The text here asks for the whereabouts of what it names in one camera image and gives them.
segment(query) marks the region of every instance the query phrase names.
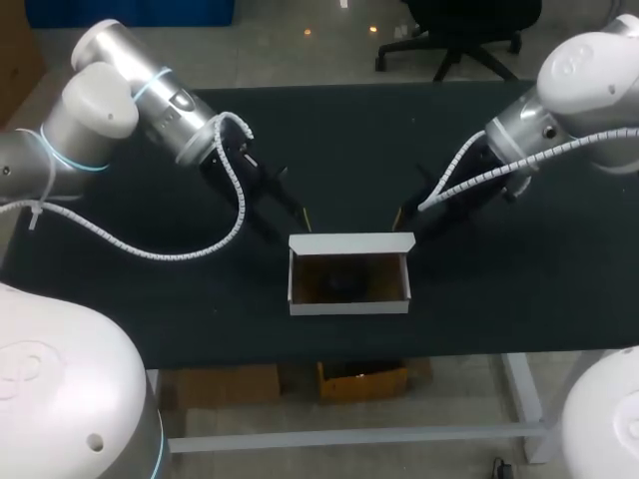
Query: metal table frame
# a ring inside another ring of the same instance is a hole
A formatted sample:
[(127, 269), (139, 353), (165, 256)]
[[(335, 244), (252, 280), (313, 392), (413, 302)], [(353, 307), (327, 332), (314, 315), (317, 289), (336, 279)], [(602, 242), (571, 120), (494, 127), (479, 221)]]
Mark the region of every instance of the metal table frame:
[[(517, 409), (518, 422), (485, 426), (388, 427), (185, 437), (169, 439), (169, 447), (173, 454), (186, 454), (276, 447), (523, 437), (528, 462), (544, 464), (560, 447), (561, 412), (568, 393), (577, 379), (597, 362), (604, 352), (603, 350), (582, 352), (545, 411), (541, 405), (526, 354), (502, 354), (508, 385)], [(150, 370), (148, 375), (154, 391), (157, 392), (161, 381), (160, 371)]]

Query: white cardboard box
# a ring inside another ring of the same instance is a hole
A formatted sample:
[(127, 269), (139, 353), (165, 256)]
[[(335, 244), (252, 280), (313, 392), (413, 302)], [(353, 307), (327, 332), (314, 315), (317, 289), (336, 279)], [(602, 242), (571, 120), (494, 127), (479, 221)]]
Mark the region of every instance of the white cardboard box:
[(413, 233), (291, 235), (291, 315), (407, 313)]

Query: black tablecloth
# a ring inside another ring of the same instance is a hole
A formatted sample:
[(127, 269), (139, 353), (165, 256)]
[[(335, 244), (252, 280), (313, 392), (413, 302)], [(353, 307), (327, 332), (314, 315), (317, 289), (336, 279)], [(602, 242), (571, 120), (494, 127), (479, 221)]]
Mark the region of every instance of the black tablecloth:
[[(315, 232), (385, 232), (436, 170), (527, 83), (449, 83), (201, 92), (256, 134), (256, 156)], [(197, 171), (143, 134), (72, 205), (119, 238), (160, 251), (219, 239), (235, 213)], [(263, 213), (293, 230), (277, 206)], [(639, 343), (639, 180), (583, 158), (548, 164), (512, 206), (409, 258), (408, 315), (290, 317), (288, 250), (250, 229), (223, 252), (180, 264), (128, 256), (45, 214), (23, 215), (0, 278), (95, 308), (133, 338), (148, 367), (622, 347)]]

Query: box lid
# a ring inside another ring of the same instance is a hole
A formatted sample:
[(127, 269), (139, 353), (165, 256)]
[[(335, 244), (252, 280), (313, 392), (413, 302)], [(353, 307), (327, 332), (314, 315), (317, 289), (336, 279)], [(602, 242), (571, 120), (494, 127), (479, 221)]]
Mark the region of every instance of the box lid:
[(414, 245), (413, 233), (291, 235), (289, 237), (289, 247), (300, 256), (407, 253)]

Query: gray floor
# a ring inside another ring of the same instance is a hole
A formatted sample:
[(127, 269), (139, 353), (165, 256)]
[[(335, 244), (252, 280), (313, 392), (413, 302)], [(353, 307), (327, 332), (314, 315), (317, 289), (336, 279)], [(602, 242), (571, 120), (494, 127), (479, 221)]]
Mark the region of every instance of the gray floor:
[[(420, 82), (434, 75), (442, 52), (412, 52), (388, 57), (388, 71), (376, 73), (377, 47), (410, 31), (413, 22), (398, 0), (238, 0), (235, 25), (210, 29), (137, 29), (194, 88), (281, 85)], [(524, 32), (518, 57), (505, 45), (490, 47), (518, 76), (534, 78), (544, 58), (562, 40), (598, 29), (608, 10), (601, 0), (547, 0), (539, 22)], [(639, 12), (639, 0), (627, 2)], [(376, 33), (368, 27), (377, 27)], [(309, 36), (305, 29), (311, 29)], [(38, 31), (50, 73), (14, 118), (12, 127), (33, 127), (70, 76), (68, 59), (80, 30)], [(448, 79), (495, 79), (464, 59)], [(0, 219), (0, 258), (13, 230), (12, 218)], [(530, 355), (544, 400), (560, 383), (574, 353)], [(512, 419), (502, 372), (488, 356), (435, 358), (434, 382), (417, 381), (395, 401), (354, 406), (320, 406), (308, 393), (289, 394), (278, 404), (189, 411), (187, 434), (232, 434), (345, 427), (434, 424), (487, 424)], [(289, 370), (300, 376), (296, 368)], [(454, 441), (402, 445), (366, 445), (195, 454), (177, 458), (175, 477), (204, 479), (250, 477), (433, 477), (487, 479), (495, 455), (516, 464), (522, 479), (567, 479), (558, 457), (544, 466), (528, 466), (519, 441)]]

